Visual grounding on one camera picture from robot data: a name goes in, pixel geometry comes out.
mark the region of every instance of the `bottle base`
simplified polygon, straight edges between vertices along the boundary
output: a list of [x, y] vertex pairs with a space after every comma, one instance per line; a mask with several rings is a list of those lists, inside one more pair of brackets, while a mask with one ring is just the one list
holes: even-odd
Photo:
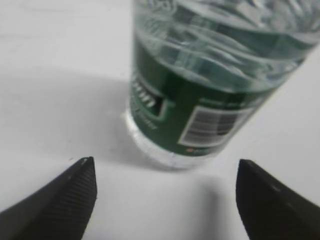
[[148, 159], [153, 161], [153, 163], [155, 163], [158, 167], [165, 167], [165, 169], [169, 170], [187, 170], [203, 165], [208, 160], [218, 155], [217, 152], [206, 156], [191, 157], [169, 152], [159, 147], [150, 141], [139, 130], [129, 108], [127, 108], [125, 111], [125, 122], [129, 131], [129, 135], [132, 137], [134, 143], [148, 157]]

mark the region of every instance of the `green label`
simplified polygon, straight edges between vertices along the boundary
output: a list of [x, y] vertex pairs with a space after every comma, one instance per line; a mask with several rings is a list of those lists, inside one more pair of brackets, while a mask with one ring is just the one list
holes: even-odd
[[158, 63], [135, 39], [130, 109], [161, 148], [204, 156], [223, 147], [273, 92], [229, 93], [188, 81]]

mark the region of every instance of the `white surface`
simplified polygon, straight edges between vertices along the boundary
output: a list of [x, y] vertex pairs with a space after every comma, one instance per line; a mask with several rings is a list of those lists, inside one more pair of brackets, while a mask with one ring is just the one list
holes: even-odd
[[247, 240], [240, 158], [320, 205], [319, 49], [189, 173], [150, 168], [127, 136], [130, 53], [129, 0], [0, 0], [0, 211], [84, 156], [96, 158], [98, 181], [84, 240]]

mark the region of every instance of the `clear plastic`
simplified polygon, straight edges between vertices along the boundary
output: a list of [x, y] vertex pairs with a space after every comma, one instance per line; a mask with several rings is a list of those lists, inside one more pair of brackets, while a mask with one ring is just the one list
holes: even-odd
[[[317, 46], [320, 1], [135, 0], [134, 33], [160, 64], [187, 81], [228, 93], [266, 91], [283, 84]], [[127, 125], [137, 146], [164, 165], [192, 168], [212, 158], [157, 146], [130, 110]]]

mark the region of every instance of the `textured black surface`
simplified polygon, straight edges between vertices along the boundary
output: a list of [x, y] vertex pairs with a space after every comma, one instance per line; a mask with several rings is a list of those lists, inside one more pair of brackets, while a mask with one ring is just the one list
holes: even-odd
[[83, 158], [0, 214], [0, 240], [80, 240], [97, 199], [94, 159]]
[[253, 161], [240, 161], [236, 204], [250, 240], [320, 240], [320, 208]]

